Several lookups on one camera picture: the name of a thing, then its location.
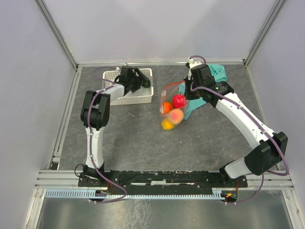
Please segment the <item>dark green toy avocado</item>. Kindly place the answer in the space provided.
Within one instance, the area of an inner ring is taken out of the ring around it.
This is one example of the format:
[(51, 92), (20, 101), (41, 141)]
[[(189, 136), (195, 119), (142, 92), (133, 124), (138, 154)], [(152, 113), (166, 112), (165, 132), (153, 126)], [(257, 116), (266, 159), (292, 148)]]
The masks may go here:
[(149, 87), (151, 87), (151, 82), (150, 82), (150, 80), (145, 80), (145, 81), (143, 81), (143, 82), (142, 82), (142, 87), (144, 87), (144, 88), (149, 88)]

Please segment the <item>red toy apple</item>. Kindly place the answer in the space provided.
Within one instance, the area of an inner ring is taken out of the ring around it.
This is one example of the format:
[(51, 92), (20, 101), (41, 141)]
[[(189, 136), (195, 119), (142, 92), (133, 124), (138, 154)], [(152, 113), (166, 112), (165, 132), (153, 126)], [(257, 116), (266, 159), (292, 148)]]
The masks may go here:
[(172, 97), (172, 105), (174, 108), (181, 108), (187, 104), (185, 96), (183, 94), (175, 94)]

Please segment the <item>clear zip top bag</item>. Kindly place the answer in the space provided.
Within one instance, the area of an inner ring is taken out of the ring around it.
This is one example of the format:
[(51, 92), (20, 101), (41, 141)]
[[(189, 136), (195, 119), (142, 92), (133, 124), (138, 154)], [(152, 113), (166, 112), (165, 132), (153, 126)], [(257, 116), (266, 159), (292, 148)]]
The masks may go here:
[(159, 113), (162, 117), (161, 126), (164, 130), (174, 129), (186, 117), (189, 101), (184, 92), (184, 81), (168, 84), (162, 89)]

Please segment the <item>toy orange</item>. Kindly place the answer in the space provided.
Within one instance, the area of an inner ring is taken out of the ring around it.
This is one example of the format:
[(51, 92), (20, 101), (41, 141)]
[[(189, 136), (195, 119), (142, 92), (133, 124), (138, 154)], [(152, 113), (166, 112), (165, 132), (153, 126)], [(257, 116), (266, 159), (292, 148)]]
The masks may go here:
[(170, 102), (163, 102), (160, 111), (164, 115), (173, 109), (173, 105)]

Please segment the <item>toy peach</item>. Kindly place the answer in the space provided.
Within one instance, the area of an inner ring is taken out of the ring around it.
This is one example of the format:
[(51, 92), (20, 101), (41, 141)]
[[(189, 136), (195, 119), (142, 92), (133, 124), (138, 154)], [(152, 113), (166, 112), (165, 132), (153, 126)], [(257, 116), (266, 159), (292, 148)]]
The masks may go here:
[(174, 125), (178, 125), (184, 119), (184, 113), (181, 109), (175, 108), (166, 115), (167, 119)]

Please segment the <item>yellow toy lemon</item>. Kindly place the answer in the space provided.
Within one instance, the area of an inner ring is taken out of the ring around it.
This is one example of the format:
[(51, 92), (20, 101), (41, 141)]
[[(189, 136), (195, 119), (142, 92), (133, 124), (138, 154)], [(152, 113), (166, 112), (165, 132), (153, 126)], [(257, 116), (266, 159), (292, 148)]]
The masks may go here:
[(175, 127), (175, 125), (171, 123), (167, 118), (162, 120), (161, 125), (164, 130), (172, 130)]

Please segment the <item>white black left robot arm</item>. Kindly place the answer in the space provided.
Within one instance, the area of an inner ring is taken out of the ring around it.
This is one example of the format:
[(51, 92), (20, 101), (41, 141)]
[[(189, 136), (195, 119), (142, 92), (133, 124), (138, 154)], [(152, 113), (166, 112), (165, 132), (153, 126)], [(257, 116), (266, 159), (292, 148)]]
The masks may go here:
[(101, 186), (104, 182), (109, 182), (104, 173), (102, 142), (110, 119), (111, 103), (127, 94), (152, 87), (151, 75), (138, 67), (124, 65), (111, 71), (110, 77), (106, 74), (104, 72), (99, 77), (104, 82), (104, 88), (88, 90), (81, 108), (81, 121), (87, 136), (87, 158), (79, 175), (79, 185), (82, 186)]

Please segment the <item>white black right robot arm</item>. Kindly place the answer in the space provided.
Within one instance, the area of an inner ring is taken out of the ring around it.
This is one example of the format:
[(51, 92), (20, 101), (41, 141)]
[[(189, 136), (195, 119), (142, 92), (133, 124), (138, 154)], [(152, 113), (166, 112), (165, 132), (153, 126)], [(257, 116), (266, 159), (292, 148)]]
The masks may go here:
[[(236, 178), (264, 172), (286, 176), (289, 168), (285, 160), (288, 137), (283, 132), (276, 133), (267, 127), (243, 104), (234, 89), (225, 81), (216, 82), (210, 67), (202, 62), (189, 60), (189, 69), (184, 78), (187, 100), (202, 98), (223, 113), (243, 134), (252, 151), (245, 157), (223, 166), (219, 182), (229, 187)], [(283, 162), (285, 172), (273, 172), (271, 168)]]

